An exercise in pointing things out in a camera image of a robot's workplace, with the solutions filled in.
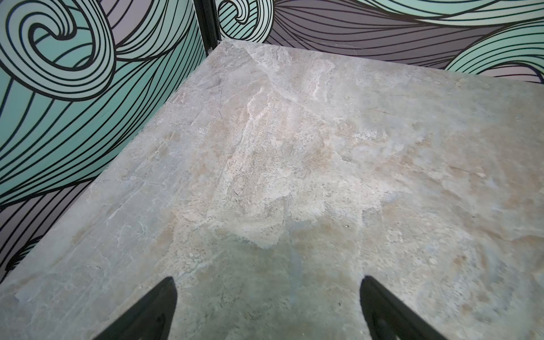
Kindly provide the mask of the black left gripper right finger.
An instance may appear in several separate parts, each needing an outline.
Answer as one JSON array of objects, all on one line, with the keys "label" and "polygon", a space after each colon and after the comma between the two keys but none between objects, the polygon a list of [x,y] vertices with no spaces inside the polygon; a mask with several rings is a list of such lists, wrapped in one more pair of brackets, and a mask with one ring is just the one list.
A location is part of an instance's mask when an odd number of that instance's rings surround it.
[{"label": "black left gripper right finger", "polygon": [[364,276],[360,304],[372,339],[446,340],[372,276]]}]

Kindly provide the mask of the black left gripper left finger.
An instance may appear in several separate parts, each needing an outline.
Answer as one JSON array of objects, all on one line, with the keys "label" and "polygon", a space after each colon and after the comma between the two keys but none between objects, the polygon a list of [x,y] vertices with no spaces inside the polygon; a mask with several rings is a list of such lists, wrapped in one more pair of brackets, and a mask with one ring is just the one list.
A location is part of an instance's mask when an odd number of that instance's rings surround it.
[{"label": "black left gripper left finger", "polygon": [[98,340],[168,339],[177,306],[177,289],[169,276],[95,337]]}]

